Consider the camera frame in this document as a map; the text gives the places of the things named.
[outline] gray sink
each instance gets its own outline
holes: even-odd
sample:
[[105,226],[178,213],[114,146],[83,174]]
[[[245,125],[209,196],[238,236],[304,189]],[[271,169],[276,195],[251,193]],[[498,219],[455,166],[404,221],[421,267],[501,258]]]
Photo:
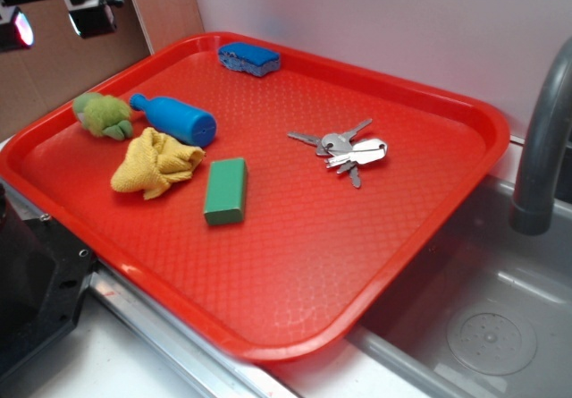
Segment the gray sink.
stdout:
[[487,178],[352,340],[373,333],[407,354],[435,396],[572,396],[572,206],[557,202],[551,229],[528,237],[509,226],[511,194]]

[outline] green block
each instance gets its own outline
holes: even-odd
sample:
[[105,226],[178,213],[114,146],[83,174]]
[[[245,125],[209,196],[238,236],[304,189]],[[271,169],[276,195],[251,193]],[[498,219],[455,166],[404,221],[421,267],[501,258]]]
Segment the green block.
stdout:
[[214,161],[206,189],[205,219],[208,224],[242,222],[246,194],[247,163],[244,158]]

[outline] green plush toy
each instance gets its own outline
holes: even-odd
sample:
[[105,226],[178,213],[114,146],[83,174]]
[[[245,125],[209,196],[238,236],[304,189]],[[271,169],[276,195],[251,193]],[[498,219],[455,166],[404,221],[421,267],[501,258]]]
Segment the green plush toy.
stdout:
[[88,92],[73,100],[72,108],[81,126],[96,137],[107,136],[115,140],[133,137],[131,108],[117,97]]

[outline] sink drain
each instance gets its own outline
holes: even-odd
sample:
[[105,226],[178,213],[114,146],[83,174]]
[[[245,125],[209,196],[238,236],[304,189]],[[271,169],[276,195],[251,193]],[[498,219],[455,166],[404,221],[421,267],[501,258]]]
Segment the sink drain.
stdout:
[[521,370],[536,353],[532,325],[492,303],[459,311],[449,322],[447,341],[463,365],[493,376]]

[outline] blue bottle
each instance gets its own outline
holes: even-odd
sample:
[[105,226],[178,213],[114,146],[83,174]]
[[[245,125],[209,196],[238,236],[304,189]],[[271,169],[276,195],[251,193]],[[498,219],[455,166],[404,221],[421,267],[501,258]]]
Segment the blue bottle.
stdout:
[[130,106],[133,110],[145,112],[149,123],[158,131],[187,145],[204,148],[215,138],[216,121],[211,114],[174,98],[149,100],[141,94],[134,94]]

